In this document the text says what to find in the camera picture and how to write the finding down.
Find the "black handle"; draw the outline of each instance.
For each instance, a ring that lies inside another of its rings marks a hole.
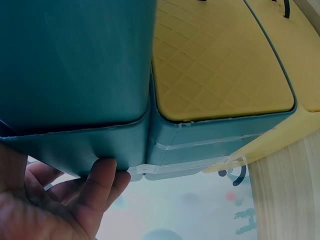
[[[290,17],[290,3],[289,0],[283,0],[284,2],[284,17],[288,19]]]

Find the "wooden surface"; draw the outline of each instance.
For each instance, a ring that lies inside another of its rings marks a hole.
[[[259,240],[320,240],[320,130],[249,164]]]

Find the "clear tape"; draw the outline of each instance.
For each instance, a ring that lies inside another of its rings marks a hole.
[[[223,165],[232,163],[235,161],[246,161],[245,156],[221,156],[209,159],[202,159],[198,161],[181,162],[168,165],[152,165],[152,164],[142,164],[139,166],[129,167],[128,172],[131,175],[139,174],[166,174],[179,172],[184,170],[194,170],[200,168],[207,168],[213,164]]]
[[[220,138],[220,139],[216,139],[216,140],[197,141],[197,142],[183,143],[183,144],[177,144],[177,145],[163,145],[158,142],[155,142],[154,145],[161,150],[170,151],[170,150],[176,150],[176,149],[190,148],[190,147],[194,147],[194,146],[236,141],[236,140],[246,139],[246,138],[251,138],[251,137],[259,137],[262,134],[263,133],[247,134],[247,135],[242,135],[242,136],[232,136],[232,137],[225,137],[225,138]]]

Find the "yellow cushion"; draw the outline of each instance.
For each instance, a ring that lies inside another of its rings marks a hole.
[[[284,112],[294,104],[242,0],[158,0],[153,67],[157,107],[172,121]]]
[[[299,102],[320,112],[320,37],[294,1],[284,19],[284,1],[247,0],[271,39]]]

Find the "red dot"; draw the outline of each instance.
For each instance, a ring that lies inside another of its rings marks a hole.
[[[227,194],[225,195],[225,198],[226,198],[228,201],[234,201],[234,200],[236,199],[235,192],[234,192],[234,191],[229,191],[229,192],[227,192]]]

